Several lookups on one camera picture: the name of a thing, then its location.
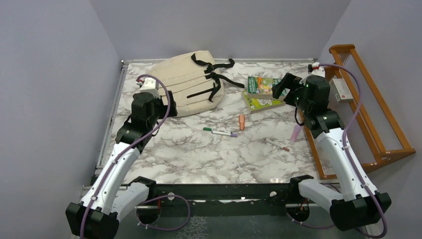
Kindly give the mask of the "cream canvas backpack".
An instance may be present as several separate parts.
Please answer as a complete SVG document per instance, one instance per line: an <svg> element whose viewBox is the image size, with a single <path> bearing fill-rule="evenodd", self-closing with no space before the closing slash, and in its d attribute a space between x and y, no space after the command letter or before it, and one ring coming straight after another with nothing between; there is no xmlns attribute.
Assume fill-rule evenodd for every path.
<svg viewBox="0 0 422 239"><path fill-rule="evenodd" d="M221 68L232 68L234 64L231 58L228 63L216 63L209 51L200 50L162 61L147 74L166 86L173 94L177 116L185 117L214 109L224 96L223 81L245 88L220 73Z"/></svg>

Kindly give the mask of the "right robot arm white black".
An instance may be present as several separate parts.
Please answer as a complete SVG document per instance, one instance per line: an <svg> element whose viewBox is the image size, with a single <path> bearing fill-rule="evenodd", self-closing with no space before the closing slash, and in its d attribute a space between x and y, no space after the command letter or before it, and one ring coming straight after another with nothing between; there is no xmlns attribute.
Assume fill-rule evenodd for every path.
<svg viewBox="0 0 422 239"><path fill-rule="evenodd" d="M288 93L284 102L302 112L304 126L323 147L341 187L341 192L337 192L309 175L299 176L290 179L288 198L295 203L310 199L329 212L341 231L385 223L384 213L391 198L388 193L380 193L367 177L348 142L342 120L328 107L328 80L318 75L301 79L287 73L272 87L273 98L279 98L285 89Z"/></svg>

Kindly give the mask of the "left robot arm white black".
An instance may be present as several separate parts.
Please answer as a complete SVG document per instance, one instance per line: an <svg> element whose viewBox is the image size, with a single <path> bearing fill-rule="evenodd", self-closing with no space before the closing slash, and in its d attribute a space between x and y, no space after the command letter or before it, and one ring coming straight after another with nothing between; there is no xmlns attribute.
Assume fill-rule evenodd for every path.
<svg viewBox="0 0 422 239"><path fill-rule="evenodd" d="M83 239L112 239L120 221L136 202L151 204L156 190L146 183L130 183L121 198L117 193L126 174L167 117L177 116L172 92L163 97L151 93L133 95L131 114L118 130L112 153L88 193L65 211L71 233Z"/></svg>

